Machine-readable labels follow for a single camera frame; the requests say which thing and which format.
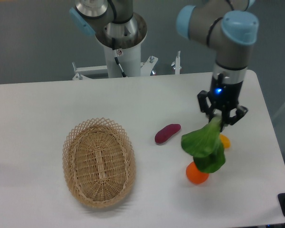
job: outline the white table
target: white table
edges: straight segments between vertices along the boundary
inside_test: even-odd
[[[277,194],[285,165],[254,72],[240,95],[247,115],[224,130],[226,164],[199,185],[185,175],[192,157],[181,136],[207,123],[197,94],[211,73],[0,85],[0,228],[225,228],[285,221]],[[121,204],[82,206],[66,186],[62,146],[69,131],[106,117],[127,131],[137,177]],[[181,132],[154,143],[171,123]]]

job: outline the orange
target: orange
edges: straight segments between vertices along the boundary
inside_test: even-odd
[[[224,136],[223,134],[219,135],[220,140],[222,141],[224,148],[227,149],[230,147],[231,143],[229,138],[227,138],[226,136]]]
[[[205,182],[209,177],[209,173],[203,173],[199,171],[194,162],[191,162],[187,166],[186,175],[187,178],[194,184],[201,184]]]

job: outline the blue led light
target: blue led light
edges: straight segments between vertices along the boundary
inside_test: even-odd
[[[214,90],[214,92],[215,92],[216,95],[219,95],[222,91],[223,91],[223,90],[220,89],[220,88],[217,88],[217,89]]]

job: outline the leaf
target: leaf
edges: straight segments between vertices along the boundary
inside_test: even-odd
[[[221,144],[219,117],[214,117],[203,128],[181,137],[181,147],[195,158],[204,158],[216,152]]]
[[[204,158],[193,157],[196,167],[204,173],[213,173],[225,164],[224,146],[220,143],[217,151]]]

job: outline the oval basket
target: oval basket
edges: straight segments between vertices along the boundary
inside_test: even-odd
[[[81,203],[103,208],[131,190],[134,152],[125,130],[109,119],[91,119],[76,126],[63,146],[67,186]]]

